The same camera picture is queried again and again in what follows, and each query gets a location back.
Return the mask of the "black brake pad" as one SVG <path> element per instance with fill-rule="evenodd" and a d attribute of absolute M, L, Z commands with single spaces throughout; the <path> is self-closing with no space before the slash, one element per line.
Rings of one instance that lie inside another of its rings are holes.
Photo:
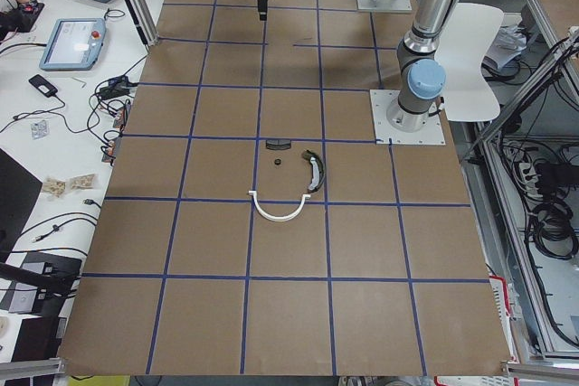
<path fill-rule="evenodd" d="M 265 146 L 271 151 L 285 151 L 291 149 L 292 142 L 287 138 L 270 138 L 265 140 Z"/>

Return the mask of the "olive brake shoe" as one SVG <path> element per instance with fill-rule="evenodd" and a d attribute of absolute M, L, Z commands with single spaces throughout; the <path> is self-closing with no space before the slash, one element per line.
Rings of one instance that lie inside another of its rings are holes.
<path fill-rule="evenodd" d="M 311 165 L 312 176 L 307 191 L 308 193 L 315 193 L 322 187 L 326 179 L 325 164 L 322 158 L 313 151 L 304 150 L 301 156 Z"/>

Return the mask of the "near teach pendant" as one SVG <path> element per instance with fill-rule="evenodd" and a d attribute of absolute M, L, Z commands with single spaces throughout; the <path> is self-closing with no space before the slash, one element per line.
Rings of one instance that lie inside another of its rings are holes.
<path fill-rule="evenodd" d="M 103 18 L 68 18 L 56 21 L 39 63 L 42 71 L 88 71 L 105 41 Z"/>

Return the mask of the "white chair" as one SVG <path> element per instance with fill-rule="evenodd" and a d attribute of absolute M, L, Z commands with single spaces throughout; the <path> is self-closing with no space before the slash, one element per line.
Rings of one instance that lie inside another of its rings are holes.
<path fill-rule="evenodd" d="M 481 64 L 503 17 L 494 6 L 458 3 L 444 25 L 435 60 L 446 72 L 442 96 L 449 121 L 484 122 L 499 115 L 498 100 Z"/>

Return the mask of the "white curved plastic bracket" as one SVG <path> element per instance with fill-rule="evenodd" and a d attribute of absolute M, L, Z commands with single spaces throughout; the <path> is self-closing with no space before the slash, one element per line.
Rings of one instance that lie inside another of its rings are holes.
<path fill-rule="evenodd" d="M 295 203 L 265 203 L 255 190 L 249 190 L 254 210 L 266 221 L 283 223 L 298 218 L 311 199 L 310 193 L 303 193 Z"/>

